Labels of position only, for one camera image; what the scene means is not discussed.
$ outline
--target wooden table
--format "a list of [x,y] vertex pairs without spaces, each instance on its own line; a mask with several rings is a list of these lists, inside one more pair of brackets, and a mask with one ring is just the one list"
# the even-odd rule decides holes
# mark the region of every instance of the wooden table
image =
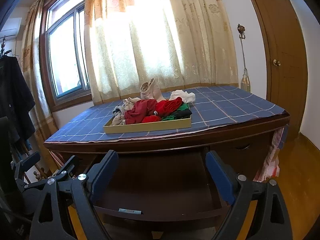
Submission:
[[[230,207],[219,197],[205,154],[215,150],[252,180],[275,132],[289,123],[284,109],[239,88],[186,91],[196,94],[190,128],[105,134],[103,125],[122,104],[115,101],[89,108],[44,143],[62,161],[79,156],[77,174],[86,173],[108,150],[118,152],[119,166],[103,197],[94,203],[103,222],[151,231],[218,227]],[[119,208],[142,214],[121,213]]]
[[[166,231],[218,227],[229,206],[208,174],[204,156],[215,150],[222,160],[252,180],[269,152],[273,134],[289,114],[255,119],[198,133],[117,142],[45,143],[64,160],[79,156],[77,173],[86,172],[108,150],[119,166],[95,208],[104,223]],[[140,210],[142,215],[118,212]]]

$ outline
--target drawer handle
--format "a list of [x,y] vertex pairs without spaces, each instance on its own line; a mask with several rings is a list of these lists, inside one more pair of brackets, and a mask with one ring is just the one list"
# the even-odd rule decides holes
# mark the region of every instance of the drawer handle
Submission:
[[245,145],[243,147],[236,147],[236,149],[239,150],[239,151],[246,150],[246,149],[248,149],[250,147],[250,145],[251,144],[249,143],[249,144],[247,144],[247,145]]

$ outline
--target red cloth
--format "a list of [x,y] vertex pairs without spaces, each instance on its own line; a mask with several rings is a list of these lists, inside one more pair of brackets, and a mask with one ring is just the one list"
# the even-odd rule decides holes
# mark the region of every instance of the red cloth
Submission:
[[176,111],[182,105],[182,98],[175,100],[162,100],[156,105],[156,111],[159,116],[166,117]]
[[132,110],[124,113],[125,124],[141,123],[145,116],[153,115],[156,104],[157,100],[155,99],[139,100],[134,104]]
[[143,118],[142,123],[144,122],[159,122],[161,121],[161,117],[158,115],[150,115]]

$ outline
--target door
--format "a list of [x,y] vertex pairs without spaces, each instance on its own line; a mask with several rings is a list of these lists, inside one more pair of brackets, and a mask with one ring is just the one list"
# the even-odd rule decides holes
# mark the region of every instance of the door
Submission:
[[267,62],[267,100],[290,114],[288,137],[300,129],[307,96],[306,48],[289,0],[252,0],[263,36]]

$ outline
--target air conditioner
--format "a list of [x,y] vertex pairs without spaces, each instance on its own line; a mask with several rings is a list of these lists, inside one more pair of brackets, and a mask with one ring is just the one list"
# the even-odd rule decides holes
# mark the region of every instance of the air conditioner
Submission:
[[15,39],[18,35],[22,18],[9,18],[0,31],[0,39],[4,36],[6,40]]

